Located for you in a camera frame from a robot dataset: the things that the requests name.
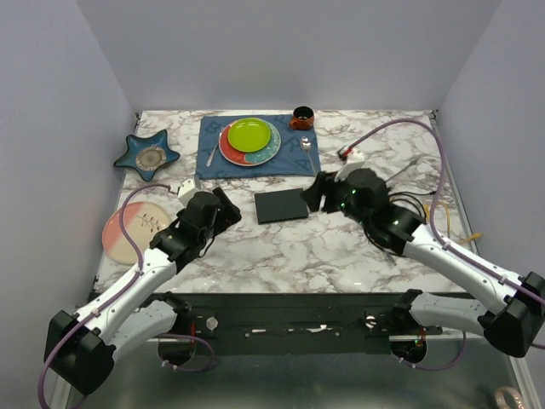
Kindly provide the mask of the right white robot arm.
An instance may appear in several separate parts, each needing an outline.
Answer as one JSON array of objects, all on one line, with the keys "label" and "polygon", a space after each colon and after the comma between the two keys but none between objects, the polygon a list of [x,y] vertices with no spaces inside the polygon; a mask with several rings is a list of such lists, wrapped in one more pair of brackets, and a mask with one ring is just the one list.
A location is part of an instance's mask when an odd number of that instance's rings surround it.
[{"label": "right white robot arm", "polygon": [[457,329],[516,358],[531,348],[544,324],[544,278],[539,274],[500,268],[449,240],[431,221],[395,204],[386,183],[370,169],[320,172],[301,198],[311,212],[340,211],[381,248],[435,270],[471,296],[407,291],[391,315],[397,331]]}]

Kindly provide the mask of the black network switch box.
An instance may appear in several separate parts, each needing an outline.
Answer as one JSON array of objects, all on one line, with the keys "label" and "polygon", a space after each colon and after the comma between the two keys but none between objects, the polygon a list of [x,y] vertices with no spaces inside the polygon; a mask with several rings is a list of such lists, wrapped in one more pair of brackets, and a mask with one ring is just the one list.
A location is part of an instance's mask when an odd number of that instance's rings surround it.
[{"label": "black network switch box", "polygon": [[302,199],[302,188],[256,193],[255,211],[259,225],[273,222],[288,222],[308,218],[306,202]]}]

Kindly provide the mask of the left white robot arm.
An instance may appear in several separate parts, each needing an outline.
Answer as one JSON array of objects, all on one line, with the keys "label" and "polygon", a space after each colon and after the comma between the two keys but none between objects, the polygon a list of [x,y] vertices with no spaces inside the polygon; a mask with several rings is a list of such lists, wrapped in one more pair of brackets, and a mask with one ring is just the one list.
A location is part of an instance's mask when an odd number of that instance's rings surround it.
[{"label": "left white robot arm", "polygon": [[144,302],[241,220],[239,208],[219,187],[202,191],[186,181],[178,199],[182,208],[176,218],[138,252],[133,267],[92,302],[71,314],[61,310],[49,322],[44,368],[84,396],[94,393],[131,349],[187,330],[185,311],[165,301]]}]

